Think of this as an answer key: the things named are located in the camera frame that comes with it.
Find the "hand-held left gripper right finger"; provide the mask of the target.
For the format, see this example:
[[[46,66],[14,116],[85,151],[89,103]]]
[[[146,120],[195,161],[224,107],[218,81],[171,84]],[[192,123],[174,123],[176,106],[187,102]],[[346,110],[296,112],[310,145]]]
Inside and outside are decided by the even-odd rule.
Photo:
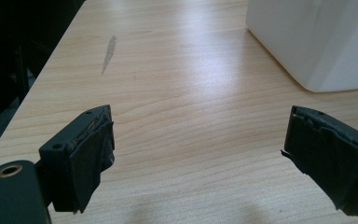
[[[308,175],[337,210],[358,216],[358,130],[324,112],[295,105],[282,155]]]

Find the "white plastic storage box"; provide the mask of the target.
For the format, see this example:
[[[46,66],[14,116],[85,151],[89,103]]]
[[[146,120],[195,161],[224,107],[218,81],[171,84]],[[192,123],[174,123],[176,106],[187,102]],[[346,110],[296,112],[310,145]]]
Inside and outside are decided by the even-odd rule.
[[[305,89],[358,89],[358,0],[249,0],[246,24]]]

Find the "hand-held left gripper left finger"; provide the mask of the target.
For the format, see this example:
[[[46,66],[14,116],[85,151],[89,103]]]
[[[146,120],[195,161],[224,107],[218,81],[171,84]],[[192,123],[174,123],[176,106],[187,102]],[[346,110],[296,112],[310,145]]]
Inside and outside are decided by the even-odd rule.
[[[38,174],[45,199],[58,212],[84,212],[114,164],[115,141],[109,105],[81,113],[39,148]]]

